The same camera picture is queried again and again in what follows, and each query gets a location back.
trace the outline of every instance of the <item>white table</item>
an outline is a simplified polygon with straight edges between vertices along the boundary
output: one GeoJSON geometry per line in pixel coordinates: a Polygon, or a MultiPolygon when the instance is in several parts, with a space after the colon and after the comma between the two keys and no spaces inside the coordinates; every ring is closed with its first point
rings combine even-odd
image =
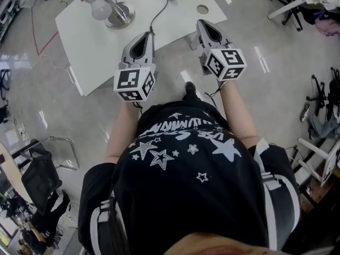
{"type": "MultiPolygon", "coordinates": [[[[56,18],[59,34],[80,93],[90,94],[113,77],[124,47],[139,34],[149,31],[154,16],[166,0],[118,0],[130,3],[135,19],[122,30],[109,30],[91,15],[90,4],[75,0],[56,18]]],[[[154,22],[155,50],[196,31],[198,19],[213,23],[226,20],[214,0],[174,0],[154,22]],[[209,8],[200,14],[198,5],[209,8]]]]}
{"type": "MultiPolygon", "coordinates": [[[[299,5],[302,5],[303,3],[307,3],[307,4],[318,4],[318,2],[316,1],[313,1],[313,0],[295,0],[293,2],[291,2],[290,4],[286,5],[286,6],[283,6],[282,8],[280,8],[279,10],[273,12],[272,14],[268,15],[268,19],[272,19],[286,11],[289,11],[299,5]]],[[[335,7],[337,6],[340,6],[340,0],[337,1],[337,0],[332,0],[332,1],[329,1],[328,4],[326,3],[322,3],[323,6],[328,9],[328,10],[333,10],[335,7]]]]}
{"type": "Polygon", "coordinates": [[[18,165],[15,163],[12,155],[8,152],[5,146],[0,143],[0,155],[3,155],[5,162],[1,164],[3,172],[6,174],[7,179],[16,190],[16,192],[27,202],[32,203],[24,185],[21,182],[21,172],[18,165]]]}

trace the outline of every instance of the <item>white stripe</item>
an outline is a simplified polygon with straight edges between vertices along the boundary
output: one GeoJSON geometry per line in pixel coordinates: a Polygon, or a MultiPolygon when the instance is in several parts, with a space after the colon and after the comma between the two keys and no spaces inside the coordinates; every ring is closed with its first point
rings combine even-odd
{"type": "Polygon", "coordinates": [[[91,244],[95,255],[101,255],[99,243],[98,243],[98,216],[100,214],[99,207],[96,208],[91,215],[90,222],[90,233],[91,233],[91,244]]]}
{"type": "Polygon", "coordinates": [[[264,164],[262,162],[262,159],[260,157],[260,155],[266,151],[269,148],[268,143],[266,142],[265,139],[261,139],[258,144],[256,145],[256,150],[255,150],[255,154],[254,154],[254,160],[257,162],[257,164],[260,166],[260,170],[261,173],[265,173],[265,167],[264,164]]]}
{"type": "Polygon", "coordinates": [[[277,235],[276,235],[276,221],[273,202],[270,197],[270,193],[265,184],[263,184],[265,189],[265,204],[266,204],[266,217],[267,217],[267,228],[268,228],[268,238],[269,238],[269,248],[271,250],[277,250],[277,235]]]}
{"type": "Polygon", "coordinates": [[[296,193],[292,183],[286,177],[281,176],[281,175],[275,175],[274,177],[282,180],[286,184],[286,186],[289,190],[289,193],[291,194],[293,205],[294,205],[294,216],[295,216],[294,226],[293,226],[293,229],[292,229],[292,231],[293,231],[296,228],[296,226],[299,222],[299,218],[300,218],[300,204],[299,204],[298,194],[296,193]]]}

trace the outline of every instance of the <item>white floor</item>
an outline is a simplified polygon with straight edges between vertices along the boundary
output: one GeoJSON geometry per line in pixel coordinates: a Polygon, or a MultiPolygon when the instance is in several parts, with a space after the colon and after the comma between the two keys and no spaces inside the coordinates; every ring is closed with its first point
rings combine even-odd
{"type": "MultiPolygon", "coordinates": [[[[327,38],[305,22],[304,30],[297,32],[292,22],[281,25],[283,16],[269,21],[268,13],[280,7],[275,1],[230,1],[216,0],[228,18],[218,26],[243,50],[247,60],[248,69],[237,82],[242,95],[259,133],[268,142],[284,148],[293,146],[298,137],[307,138],[307,125],[300,123],[299,116],[305,97],[313,95],[311,75],[328,84],[330,67],[340,68],[339,37],[327,38]]],[[[59,169],[58,173],[63,188],[79,203],[84,174],[103,161],[120,100],[111,88],[81,97],[67,67],[54,69],[49,57],[38,58],[38,53],[50,55],[56,67],[67,63],[58,34],[41,52],[57,33],[55,17],[64,7],[60,0],[38,0],[32,11],[23,9],[1,47],[0,66],[12,71],[7,97],[12,116],[18,124],[24,124],[29,137],[43,139],[54,135],[74,141],[80,170],[59,169]],[[32,35],[32,16],[38,53],[32,35]]],[[[192,37],[179,39],[156,52],[160,74],[145,108],[179,99],[183,90],[181,74],[188,74],[202,94],[217,88],[213,76],[204,78],[201,73],[198,62],[201,50],[190,49],[192,37]]],[[[56,162],[74,161],[70,152],[59,145],[53,147],[52,153],[56,162]]]]}

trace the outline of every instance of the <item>black t-shirt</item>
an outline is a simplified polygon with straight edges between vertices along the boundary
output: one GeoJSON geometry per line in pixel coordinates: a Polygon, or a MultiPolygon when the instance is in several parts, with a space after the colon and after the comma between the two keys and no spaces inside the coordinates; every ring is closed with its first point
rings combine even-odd
{"type": "MultiPolygon", "coordinates": [[[[93,167],[84,177],[79,239],[91,252],[90,218],[111,186],[132,254],[163,254],[194,232],[268,246],[264,189],[251,151],[204,102],[153,107],[139,121],[135,141],[116,165],[93,167]]],[[[284,149],[261,155],[266,171],[296,187],[284,149]]]]}

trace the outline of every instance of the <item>white star print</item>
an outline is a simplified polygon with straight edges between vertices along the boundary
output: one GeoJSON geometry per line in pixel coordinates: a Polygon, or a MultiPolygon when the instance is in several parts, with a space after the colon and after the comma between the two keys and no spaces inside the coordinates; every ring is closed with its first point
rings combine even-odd
{"type": "Polygon", "coordinates": [[[136,155],[133,155],[132,158],[133,158],[134,160],[138,160],[139,156],[136,154],[136,155]]]}
{"type": "Polygon", "coordinates": [[[149,149],[158,148],[158,147],[152,145],[151,144],[152,142],[153,142],[153,140],[151,140],[147,143],[139,142],[139,146],[136,149],[133,149],[130,153],[140,151],[140,156],[142,157],[142,160],[144,160],[145,155],[147,154],[149,149]]]}
{"type": "Polygon", "coordinates": [[[242,157],[240,152],[234,147],[234,139],[229,139],[224,143],[216,141],[214,139],[210,140],[217,147],[213,154],[223,154],[230,162],[234,161],[235,154],[242,157]]]}
{"type": "Polygon", "coordinates": [[[150,153],[154,156],[154,159],[152,160],[150,166],[154,166],[156,164],[159,164],[159,166],[165,170],[166,169],[166,163],[168,160],[173,160],[174,158],[166,154],[166,149],[164,149],[161,152],[156,152],[150,150],[150,153]]]}
{"type": "Polygon", "coordinates": [[[179,115],[182,115],[182,114],[181,113],[174,113],[173,115],[170,115],[168,118],[175,117],[178,120],[179,119],[179,115]]]}
{"type": "Polygon", "coordinates": [[[190,152],[190,153],[193,154],[193,155],[195,154],[195,152],[198,152],[198,149],[197,149],[196,144],[194,144],[194,145],[190,144],[190,145],[189,145],[188,152],[190,152]]]}
{"type": "Polygon", "coordinates": [[[180,153],[179,153],[177,150],[172,151],[172,155],[173,155],[174,157],[178,157],[179,154],[180,154],[180,153]]]}
{"type": "Polygon", "coordinates": [[[201,174],[200,172],[198,172],[198,176],[197,176],[196,178],[199,179],[202,183],[203,183],[204,181],[208,181],[208,179],[207,179],[207,173],[201,174]]]}
{"type": "Polygon", "coordinates": [[[132,144],[129,145],[129,148],[131,148],[131,147],[133,147],[133,146],[135,146],[135,145],[136,145],[136,143],[133,142],[132,144]]]}

